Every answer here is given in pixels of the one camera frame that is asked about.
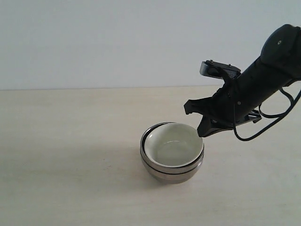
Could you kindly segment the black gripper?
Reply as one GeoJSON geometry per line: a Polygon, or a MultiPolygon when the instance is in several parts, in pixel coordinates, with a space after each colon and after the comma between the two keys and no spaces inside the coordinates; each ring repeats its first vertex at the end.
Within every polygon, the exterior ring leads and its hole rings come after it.
{"type": "Polygon", "coordinates": [[[199,137],[233,130],[234,123],[244,121],[246,116],[261,103],[261,82],[256,79],[233,79],[211,97],[189,99],[184,104],[186,115],[198,113],[203,116],[197,128],[199,137]]]}

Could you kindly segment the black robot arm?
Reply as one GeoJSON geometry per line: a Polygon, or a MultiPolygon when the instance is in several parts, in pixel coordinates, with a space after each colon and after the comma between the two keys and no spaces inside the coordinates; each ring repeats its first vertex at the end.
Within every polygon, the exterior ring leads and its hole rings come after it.
{"type": "Polygon", "coordinates": [[[290,24],[276,29],[259,57],[243,72],[213,60],[203,61],[199,72],[224,81],[211,97],[190,99],[184,104],[186,114],[202,115],[197,128],[199,137],[257,123],[264,114],[256,108],[275,92],[301,79],[301,29],[290,24]]]}

